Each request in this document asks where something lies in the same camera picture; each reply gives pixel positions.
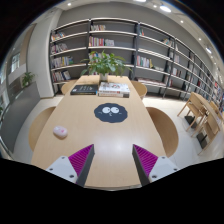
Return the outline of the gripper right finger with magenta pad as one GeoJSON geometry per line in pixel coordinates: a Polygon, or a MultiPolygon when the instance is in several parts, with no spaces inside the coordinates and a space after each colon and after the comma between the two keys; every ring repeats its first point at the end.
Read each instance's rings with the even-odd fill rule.
{"type": "Polygon", "coordinates": [[[179,168],[166,156],[156,156],[134,144],[132,155],[142,186],[175,173],[179,168]]]}

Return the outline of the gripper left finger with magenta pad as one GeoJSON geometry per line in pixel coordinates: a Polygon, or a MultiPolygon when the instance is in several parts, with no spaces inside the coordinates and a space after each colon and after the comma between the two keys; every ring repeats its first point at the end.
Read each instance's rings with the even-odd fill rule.
{"type": "Polygon", "coordinates": [[[94,145],[91,144],[70,156],[60,156],[47,168],[47,171],[84,187],[94,154],[94,145]]]}

